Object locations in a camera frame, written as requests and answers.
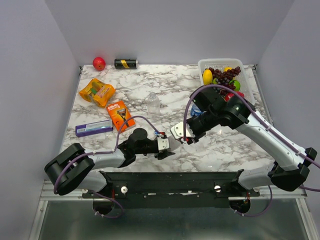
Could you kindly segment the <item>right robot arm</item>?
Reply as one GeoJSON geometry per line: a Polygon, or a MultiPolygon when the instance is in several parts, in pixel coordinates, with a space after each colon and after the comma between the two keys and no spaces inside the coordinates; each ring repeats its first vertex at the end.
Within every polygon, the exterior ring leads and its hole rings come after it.
{"type": "Polygon", "coordinates": [[[268,166],[239,170],[230,183],[230,191],[236,196],[269,185],[292,192],[307,180],[311,164],[319,166],[315,162],[315,149],[303,148],[289,140],[238,93],[225,101],[214,91],[213,85],[203,85],[192,93],[189,102],[195,102],[202,113],[191,118],[183,117],[182,138],[188,144],[198,142],[207,131],[220,125],[247,136],[274,160],[268,166]]]}

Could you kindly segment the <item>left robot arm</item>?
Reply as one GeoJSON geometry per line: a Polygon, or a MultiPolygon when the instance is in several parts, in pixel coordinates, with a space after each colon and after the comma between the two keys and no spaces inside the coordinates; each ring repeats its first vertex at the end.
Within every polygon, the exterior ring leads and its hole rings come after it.
{"type": "Polygon", "coordinates": [[[137,128],[114,152],[86,152],[80,143],[74,143],[51,160],[44,171],[54,185],[55,194],[64,196],[75,189],[87,189],[104,198],[110,194],[111,185],[103,173],[93,170],[127,167],[136,160],[136,155],[153,154],[162,160],[174,155],[178,148],[179,143],[172,135],[161,132],[149,139],[145,129],[137,128]]]}

